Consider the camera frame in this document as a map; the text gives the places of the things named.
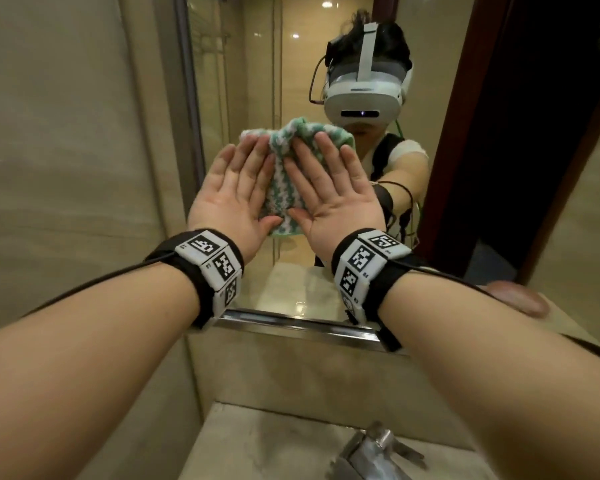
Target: striped towel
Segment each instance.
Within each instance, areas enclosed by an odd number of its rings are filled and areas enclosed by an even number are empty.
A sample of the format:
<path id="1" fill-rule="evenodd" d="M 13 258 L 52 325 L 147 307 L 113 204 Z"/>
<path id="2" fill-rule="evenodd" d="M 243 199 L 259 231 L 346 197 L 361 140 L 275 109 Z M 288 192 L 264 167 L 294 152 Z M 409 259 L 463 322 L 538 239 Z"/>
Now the striped towel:
<path id="1" fill-rule="evenodd" d="M 298 224 L 287 215 L 286 210 L 291 207 L 302 207 L 305 209 L 306 206 L 302 197 L 300 197 L 300 194 L 291 183 L 282 164 L 282 158 L 285 156 L 296 158 L 296 154 L 293 151 L 293 148 L 291 148 L 291 139 L 297 136 L 311 148 L 312 153 L 318 158 L 318 161 L 327 168 L 324 157 L 320 153 L 320 149 L 318 149 L 318 145 L 313 138 L 315 134 L 320 131 L 327 133 L 337 148 L 341 147 L 343 144 L 348 144 L 355 149 L 355 143 L 351 133 L 336 126 L 323 125 L 321 123 L 308 123 L 304 118 L 291 120 L 287 126 L 280 130 L 247 130 L 243 131 L 240 135 L 240 140 L 248 134 L 271 135 L 269 146 L 271 147 L 272 153 L 276 156 L 276 169 L 267 192 L 267 198 L 262 209 L 262 214 L 264 216 L 277 215 L 284 219 L 280 226 L 273 229 L 272 235 L 302 234 L 302 230 Z"/>

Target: reflected hand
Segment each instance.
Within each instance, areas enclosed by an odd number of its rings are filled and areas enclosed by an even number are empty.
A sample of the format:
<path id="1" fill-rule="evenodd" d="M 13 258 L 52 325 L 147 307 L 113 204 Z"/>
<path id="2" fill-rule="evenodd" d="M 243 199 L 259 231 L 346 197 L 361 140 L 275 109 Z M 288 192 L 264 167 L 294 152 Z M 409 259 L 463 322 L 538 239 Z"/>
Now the reflected hand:
<path id="1" fill-rule="evenodd" d="M 211 228 L 224 233 L 247 264 L 273 227 L 282 223 L 278 216 L 258 220 L 273 170 L 268 136 L 248 135 L 238 146 L 225 146 L 191 206 L 189 230 Z"/>
<path id="2" fill-rule="evenodd" d="M 315 135 L 331 176 L 311 150 L 300 139 L 293 146 L 307 177 L 291 158 L 285 159 L 285 169 L 304 199 L 308 209 L 289 209 L 298 222 L 309 245 L 325 266 L 338 244 L 350 233 L 365 227 L 385 230 L 382 208 L 371 187 L 362 163 L 352 147 L 338 150 L 326 133 Z"/>

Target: vr headset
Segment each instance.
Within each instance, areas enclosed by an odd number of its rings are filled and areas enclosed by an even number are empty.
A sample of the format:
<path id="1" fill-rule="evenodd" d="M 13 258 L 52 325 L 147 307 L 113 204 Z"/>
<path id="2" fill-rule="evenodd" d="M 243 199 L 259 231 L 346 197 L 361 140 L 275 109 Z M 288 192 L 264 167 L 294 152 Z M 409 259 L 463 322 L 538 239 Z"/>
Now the vr headset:
<path id="1" fill-rule="evenodd" d="M 365 24 L 359 62 L 333 64 L 333 56 L 343 37 L 339 36 L 327 44 L 326 55 L 315 67 L 309 101 L 324 105 L 327 118 L 336 126 L 352 123 L 386 126 L 400 114 L 413 67 L 407 70 L 400 62 L 374 61 L 377 29 L 375 22 Z M 322 99 L 313 100 L 313 83 L 323 60 L 328 69 Z"/>

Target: marble countertop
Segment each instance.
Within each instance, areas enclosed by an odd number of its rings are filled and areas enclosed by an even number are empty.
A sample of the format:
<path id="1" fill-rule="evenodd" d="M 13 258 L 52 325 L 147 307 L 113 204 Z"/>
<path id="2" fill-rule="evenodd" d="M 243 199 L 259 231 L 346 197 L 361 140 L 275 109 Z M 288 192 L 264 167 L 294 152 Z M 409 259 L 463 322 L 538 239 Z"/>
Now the marble countertop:
<path id="1" fill-rule="evenodd" d="M 215 403 L 180 480 L 317 480 L 354 434 L 352 428 Z M 428 470 L 395 461 L 413 480 L 496 480 L 473 451 L 400 438 L 425 455 Z"/>

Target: hair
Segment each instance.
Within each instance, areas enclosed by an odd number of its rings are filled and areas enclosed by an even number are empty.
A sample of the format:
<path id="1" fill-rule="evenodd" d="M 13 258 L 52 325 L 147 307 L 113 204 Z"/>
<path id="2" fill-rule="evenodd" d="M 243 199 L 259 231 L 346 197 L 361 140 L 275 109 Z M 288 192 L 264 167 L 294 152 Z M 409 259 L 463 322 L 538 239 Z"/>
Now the hair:
<path id="1" fill-rule="evenodd" d="M 353 23 L 353 27 L 342 37 L 337 47 L 335 47 L 333 64 L 360 56 L 365 36 L 364 26 L 366 23 L 371 22 L 371 14 L 367 10 L 360 9 L 353 14 L 351 22 Z M 409 50 L 407 41 L 404 39 L 403 31 L 397 23 L 378 23 L 376 46 L 374 47 L 375 57 L 384 57 L 385 59 L 399 62 L 407 71 L 413 67 L 411 51 Z"/>

